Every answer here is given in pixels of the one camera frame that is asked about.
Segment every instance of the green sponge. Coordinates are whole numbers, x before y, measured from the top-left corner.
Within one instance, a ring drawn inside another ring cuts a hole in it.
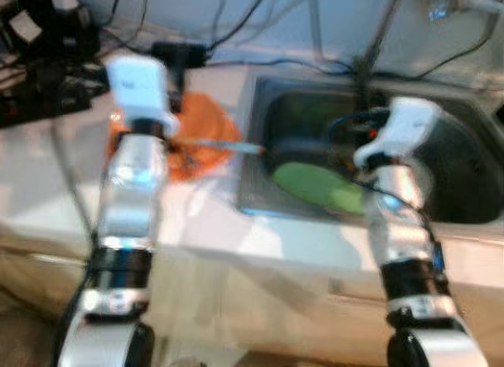
[[[362,189],[332,170],[288,162],[275,170],[273,181],[288,193],[316,206],[362,215]]]

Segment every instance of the wooden floor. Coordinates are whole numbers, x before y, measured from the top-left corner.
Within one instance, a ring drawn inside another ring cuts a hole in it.
[[[161,341],[153,367],[356,367],[307,361],[271,354],[254,353],[233,347],[201,343]]]
[[[0,365],[47,367],[54,323],[0,286]]]

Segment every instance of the sink basin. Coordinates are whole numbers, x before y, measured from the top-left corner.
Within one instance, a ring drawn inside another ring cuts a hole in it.
[[[373,106],[385,106],[388,99],[410,93],[375,90]],[[414,157],[429,172],[417,176],[420,186],[430,190],[425,210],[434,222],[486,224],[502,216],[504,203],[504,152],[493,134],[480,121],[482,114],[460,97],[422,95],[437,102],[452,117],[440,120]],[[265,145],[265,156],[246,156],[238,195],[238,207],[248,214],[282,217],[310,217],[321,220],[357,222],[362,217],[329,213],[283,191],[272,181],[276,168],[298,161],[326,168],[333,147],[351,161],[355,136],[339,133],[338,145],[327,141],[328,126],[334,119],[354,111],[351,87],[261,77],[256,83],[248,141]]]

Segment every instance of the white countertop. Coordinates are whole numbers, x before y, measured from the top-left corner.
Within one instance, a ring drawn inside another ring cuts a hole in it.
[[[261,72],[312,77],[304,69],[199,69],[191,72],[189,88],[210,95],[244,131],[254,77]],[[319,76],[317,80],[331,82]],[[485,98],[480,105],[489,111],[496,101]],[[112,108],[111,96],[104,95],[93,101],[91,110],[60,120],[79,189],[93,217]],[[44,120],[0,131],[0,246],[85,258],[86,237],[51,146],[49,124]],[[240,213],[234,204],[240,165],[240,156],[236,156],[200,180],[169,184],[162,199],[165,215],[158,242],[212,258],[303,265],[317,271],[370,272],[377,278],[364,228]],[[491,233],[495,237],[482,239],[477,233],[465,237],[439,229],[452,283],[504,290],[504,247],[498,240],[504,241],[504,225],[493,224]]]

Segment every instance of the orange plate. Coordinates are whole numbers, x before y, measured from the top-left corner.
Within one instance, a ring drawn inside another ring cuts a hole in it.
[[[182,113],[178,114],[180,130],[177,137],[190,139],[213,139],[238,142],[241,140],[239,129],[228,117],[224,109],[206,94],[186,93],[183,96]],[[109,157],[113,154],[114,140],[121,132],[128,129],[124,126],[119,113],[114,113],[109,122]],[[228,150],[218,150],[203,146],[182,146],[183,151],[171,153],[168,164],[170,181],[185,181],[197,178],[222,162],[232,157]],[[185,154],[196,162],[191,168],[187,165]]]

